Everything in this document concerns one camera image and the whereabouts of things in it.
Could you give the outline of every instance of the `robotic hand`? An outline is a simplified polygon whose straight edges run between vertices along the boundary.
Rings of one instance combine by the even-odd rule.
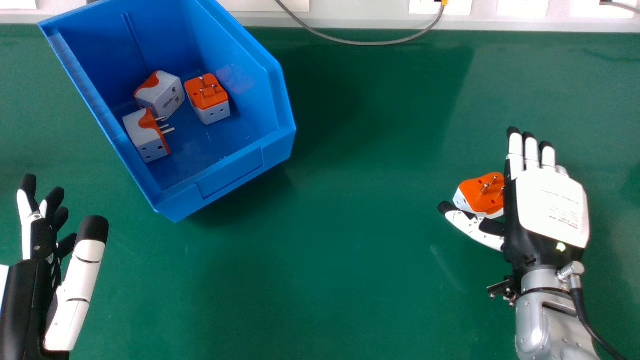
[[[532,134],[515,127],[507,136],[504,223],[449,202],[439,211],[511,264],[512,274],[487,290],[492,299],[502,295],[516,307],[521,360],[597,360],[592,338],[613,358],[624,359],[591,328],[584,310],[579,261],[589,241],[589,212],[582,185],[556,165],[550,143],[538,147]]]
[[[77,234],[57,242],[68,219],[55,188],[40,205],[36,178],[26,175],[17,201],[22,223],[22,258],[0,265],[0,359],[69,358],[84,324],[109,232],[103,217],[85,218]],[[73,252],[61,283],[60,264]]]

